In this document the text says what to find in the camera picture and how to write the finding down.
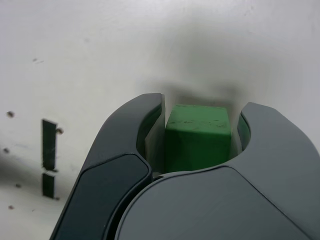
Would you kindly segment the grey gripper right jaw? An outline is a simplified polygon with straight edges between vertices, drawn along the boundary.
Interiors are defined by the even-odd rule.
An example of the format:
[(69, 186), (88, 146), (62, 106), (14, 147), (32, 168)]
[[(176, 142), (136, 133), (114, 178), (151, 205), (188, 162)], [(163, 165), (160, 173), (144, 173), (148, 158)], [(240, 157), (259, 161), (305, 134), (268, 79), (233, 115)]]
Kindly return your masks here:
[(320, 155), (274, 108), (248, 103), (243, 151), (216, 167), (167, 173), (129, 204), (117, 240), (317, 240)]

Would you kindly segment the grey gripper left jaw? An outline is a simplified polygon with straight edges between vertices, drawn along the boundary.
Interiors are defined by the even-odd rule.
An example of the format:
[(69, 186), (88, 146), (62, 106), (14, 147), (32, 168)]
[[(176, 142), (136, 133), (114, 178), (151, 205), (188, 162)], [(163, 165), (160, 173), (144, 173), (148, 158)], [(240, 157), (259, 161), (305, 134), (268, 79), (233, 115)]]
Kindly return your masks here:
[(153, 181), (145, 138), (162, 114), (160, 93), (139, 95), (100, 128), (52, 232), (53, 240), (113, 240), (132, 199)]

